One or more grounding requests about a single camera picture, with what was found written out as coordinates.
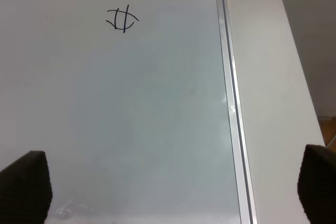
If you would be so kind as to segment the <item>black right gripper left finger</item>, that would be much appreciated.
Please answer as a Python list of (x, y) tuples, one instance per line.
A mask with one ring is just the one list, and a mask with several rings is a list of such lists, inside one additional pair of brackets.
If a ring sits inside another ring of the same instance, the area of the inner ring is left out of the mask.
[(30, 151), (1, 171), (1, 223), (44, 223), (52, 198), (45, 152)]

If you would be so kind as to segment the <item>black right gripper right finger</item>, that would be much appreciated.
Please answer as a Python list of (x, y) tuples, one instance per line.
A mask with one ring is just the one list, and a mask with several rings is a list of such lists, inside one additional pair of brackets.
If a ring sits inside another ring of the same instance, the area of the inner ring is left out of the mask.
[(297, 192), (310, 223), (335, 223), (335, 152), (306, 145)]

